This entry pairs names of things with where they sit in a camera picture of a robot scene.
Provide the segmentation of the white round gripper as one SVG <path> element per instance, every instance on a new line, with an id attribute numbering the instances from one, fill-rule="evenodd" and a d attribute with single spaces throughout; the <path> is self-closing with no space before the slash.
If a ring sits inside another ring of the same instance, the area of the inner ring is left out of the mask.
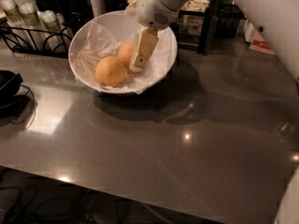
<path id="1" fill-rule="evenodd" d="M 141 72 L 159 41 L 158 31 L 166 29 L 178 16 L 177 11 L 167 8 L 159 0 L 128 0 L 125 12 L 134 16 L 145 26 L 134 36 L 134 52 L 130 61 L 130 71 Z"/>

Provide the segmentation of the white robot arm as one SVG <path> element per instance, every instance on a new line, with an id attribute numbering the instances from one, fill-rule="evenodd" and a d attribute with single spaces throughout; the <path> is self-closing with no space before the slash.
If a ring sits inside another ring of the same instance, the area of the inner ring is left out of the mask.
<path id="1" fill-rule="evenodd" d="M 126 12 L 151 30 L 163 30 L 188 0 L 129 0 Z M 299 77 L 299 0 L 235 0 L 294 79 Z M 273 224 L 299 224 L 299 169 L 283 194 Z"/>

